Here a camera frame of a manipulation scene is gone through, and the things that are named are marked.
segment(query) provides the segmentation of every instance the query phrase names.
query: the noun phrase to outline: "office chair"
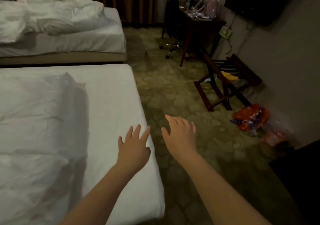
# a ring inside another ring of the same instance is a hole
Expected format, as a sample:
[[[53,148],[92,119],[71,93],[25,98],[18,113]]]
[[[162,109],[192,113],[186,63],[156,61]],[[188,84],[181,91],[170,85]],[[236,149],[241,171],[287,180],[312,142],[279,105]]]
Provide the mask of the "office chair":
[[[182,42],[186,39],[187,30],[184,25],[184,15],[179,9],[179,0],[169,0],[166,4],[166,14],[165,14],[165,29],[169,37],[174,37],[177,41],[174,44],[165,43],[163,45],[173,46],[166,58],[169,58],[174,50],[183,50]]]

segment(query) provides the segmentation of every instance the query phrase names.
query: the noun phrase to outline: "patterned carpet floor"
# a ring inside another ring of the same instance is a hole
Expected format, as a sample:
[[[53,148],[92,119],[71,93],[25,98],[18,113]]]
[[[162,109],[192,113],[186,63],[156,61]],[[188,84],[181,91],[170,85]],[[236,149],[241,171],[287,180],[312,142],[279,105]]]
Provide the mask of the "patterned carpet floor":
[[[159,46],[174,39],[166,35],[161,40],[161,30],[124,28],[126,64],[133,69],[147,123],[152,127],[165,188],[165,217],[144,224],[212,224],[192,181],[166,149],[161,134],[162,126],[169,129],[165,114],[195,123],[198,152],[273,225],[305,224],[290,194],[268,166],[270,158],[263,152],[264,147],[257,138],[230,123],[232,114],[242,104],[233,97],[230,99],[233,111],[219,105],[214,112],[208,112],[194,86],[194,81],[206,74],[205,63],[185,61],[179,67],[181,52],[166,59],[168,49],[160,50]],[[203,88],[211,102],[217,100],[209,84],[203,84]]]

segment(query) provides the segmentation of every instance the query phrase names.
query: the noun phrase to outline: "wall socket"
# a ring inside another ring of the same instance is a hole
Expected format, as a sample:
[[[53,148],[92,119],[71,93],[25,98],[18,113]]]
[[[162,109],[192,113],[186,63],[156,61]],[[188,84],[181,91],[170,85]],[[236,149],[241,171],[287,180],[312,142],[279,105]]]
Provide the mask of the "wall socket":
[[[229,29],[228,27],[226,26],[223,26],[221,28],[221,30],[219,31],[219,34],[225,38],[226,40],[228,40],[230,37],[231,37],[231,34],[232,34],[232,30]]]

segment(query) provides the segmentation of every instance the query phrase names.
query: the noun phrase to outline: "wooden folding luggage rack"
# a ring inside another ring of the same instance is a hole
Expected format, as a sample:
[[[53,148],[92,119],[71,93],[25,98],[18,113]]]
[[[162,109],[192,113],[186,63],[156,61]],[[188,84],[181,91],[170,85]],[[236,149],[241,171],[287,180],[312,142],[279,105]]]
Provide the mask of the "wooden folding luggage rack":
[[[204,59],[208,66],[208,74],[201,78],[199,81],[195,81],[194,83],[208,111],[212,112],[213,108],[219,105],[220,103],[224,105],[226,110],[232,110],[229,98],[233,96],[236,96],[245,106],[250,106],[251,103],[241,94],[241,91],[245,90],[250,86],[258,86],[259,84],[261,84],[262,80],[258,77],[258,75],[256,75],[251,69],[249,69],[248,66],[246,66],[235,54],[232,54],[231,57],[227,57],[227,60],[212,60],[208,54],[204,53]],[[237,72],[236,76],[238,76],[239,79],[245,79],[246,84],[239,88],[236,88],[230,82],[230,80],[224,77],[221,73],[221,67],[223,65],[233,66]],[[223,93],[220,91],[215,82],[214,74],[216,74],[222,82]],[[214,104],[210,103],[209,99],[207,98],[206,94],[204,93],[200,85],[209,77],[211,79],[210,84],[213,90],[216,92],[217,96],[219,97],[219,100]]]

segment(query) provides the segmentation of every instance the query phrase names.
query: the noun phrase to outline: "white bed sheet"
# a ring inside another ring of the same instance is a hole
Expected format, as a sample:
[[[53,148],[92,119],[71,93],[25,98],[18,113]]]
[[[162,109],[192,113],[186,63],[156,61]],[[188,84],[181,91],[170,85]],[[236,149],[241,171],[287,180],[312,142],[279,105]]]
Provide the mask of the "white bed sheet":
[[[147,123],[132,69],[125,64],[95,66],[58,66],[2,69],[0,75],[62,74],[68,72],[86,92],[89,136],[86,168],[81,188],[86,195],[116,163],[119,135],[131,125]],[[137,224],[164,215],[163,185],[151,137],[147,146],[151,156],[146,166],[127,184],[109,217],[108,225]],[[77,181],[76,188],[81,186]]]
[[[126,40],[119,13],[115,8],[104,9],[108,25],[100,29],[61,35],[26,34],[13,44],[0,44],[0,57],[33,56],[54,52],[125,53]]]

